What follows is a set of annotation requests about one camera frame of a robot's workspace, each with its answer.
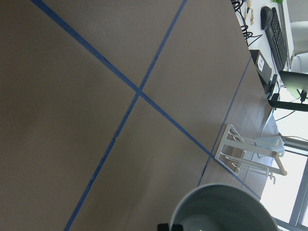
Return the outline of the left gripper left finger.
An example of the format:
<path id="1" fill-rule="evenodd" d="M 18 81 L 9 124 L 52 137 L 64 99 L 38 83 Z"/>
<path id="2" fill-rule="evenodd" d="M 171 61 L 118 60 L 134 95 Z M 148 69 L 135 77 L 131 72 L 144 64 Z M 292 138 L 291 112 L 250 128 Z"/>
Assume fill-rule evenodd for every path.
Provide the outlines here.
<path id="1" fill-rule="evenodd" d="M 157 231 L 169 231 L 168 223 L 160 223 L 157 225 Z"/>

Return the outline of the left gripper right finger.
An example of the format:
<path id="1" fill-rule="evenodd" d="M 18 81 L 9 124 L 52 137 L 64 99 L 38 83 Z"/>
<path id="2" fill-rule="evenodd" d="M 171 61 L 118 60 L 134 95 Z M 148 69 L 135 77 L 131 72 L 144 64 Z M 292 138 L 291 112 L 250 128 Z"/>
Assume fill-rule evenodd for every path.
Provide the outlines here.
<path id="1" fill-rule="evenodd" d="M 172 231 L 184 231 L 183 226 L 181 224 L 173 224 Z"/>

